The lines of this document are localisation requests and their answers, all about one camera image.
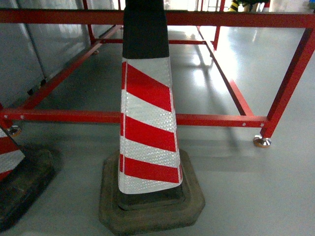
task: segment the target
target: leveling foot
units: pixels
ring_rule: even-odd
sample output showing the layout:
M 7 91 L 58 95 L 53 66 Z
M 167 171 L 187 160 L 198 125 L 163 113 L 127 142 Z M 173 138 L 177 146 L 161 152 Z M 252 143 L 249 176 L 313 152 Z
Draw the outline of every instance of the leveling foot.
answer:
M 269 138 L 263 138 L 261 135 L 255 135 L 252 141 L 259 148 L 268 148 L 271 145 L 271 140 Z

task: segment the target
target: gray wall panel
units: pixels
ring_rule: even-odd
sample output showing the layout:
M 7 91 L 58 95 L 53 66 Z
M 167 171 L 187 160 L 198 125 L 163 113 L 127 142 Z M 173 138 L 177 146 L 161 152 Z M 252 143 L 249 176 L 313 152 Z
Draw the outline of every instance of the gray wall panel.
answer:
M 21 8 L 79 9 L 76 0 L 19 0 Z M 82 25 L 27 25 L 46 77 L 62 70 L 67 62 L 88 45 Z
M 2 0 L 0 7 L 17 6 L 13 0 Z M 10 106 L 43 78 L 25 25 L 0 24 L 0 103 Z

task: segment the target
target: traffic cone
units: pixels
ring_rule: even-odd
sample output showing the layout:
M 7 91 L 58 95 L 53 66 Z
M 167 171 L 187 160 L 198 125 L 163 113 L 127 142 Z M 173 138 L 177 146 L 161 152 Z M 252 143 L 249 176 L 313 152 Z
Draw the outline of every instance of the traffic cone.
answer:
M 238 12 L 238 6 L 240 5 L 239 0 L 232 0 L 229 12 Z
M 0 232 L 19 220 L 53 178 L 50 159 L 44 150 L 25 155 L 0 128 Z
M 7 177 L 24 157 L 19 147 L 0 129 L 0 181 Z
M 270 2 L 265 3 L 264 8 L 262 9 L 262 12 L 269 12 L 270 9 Z
M 185 227 L 205 201 L 180 151 L 163 0 L 127 0 L 120 151 L 103 168 L 99 219 L 116 235 Z

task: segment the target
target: yellow and black object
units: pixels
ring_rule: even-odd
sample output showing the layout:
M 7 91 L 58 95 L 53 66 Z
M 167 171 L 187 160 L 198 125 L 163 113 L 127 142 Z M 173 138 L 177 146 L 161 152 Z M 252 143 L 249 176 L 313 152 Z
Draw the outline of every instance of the yellow and black object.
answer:
M 238 6 L 240 5 L 239 0 L 232 0 L 231 6 L 229 7 L 229 12 L 238 12 Z

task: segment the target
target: black rubber base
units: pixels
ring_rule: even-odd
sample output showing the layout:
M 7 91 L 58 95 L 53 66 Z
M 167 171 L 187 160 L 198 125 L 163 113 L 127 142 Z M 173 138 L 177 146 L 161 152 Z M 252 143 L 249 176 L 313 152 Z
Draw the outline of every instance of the black rubber base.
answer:
M 9 229 L 23 216 L 55 174 L 47 150 L 27 155 L 0 182 L 0 232 Z
M 99 219 L 115 235 L 127 236 L 181 228 L 193 225 L 201 214 L 205 200 L 198 184 L 198 180 L 186 152 L 180 151 L 183 168 L 183 183 L 171 195 L 171 199 L 161 196 L 146 196 L 142 194 L 143 206 L 140 207 L 139 198 L 130 204 L 119 197 L 118 189 L 118 160 L 119 153 L 110 156 L 104 163 L 101 186 Z

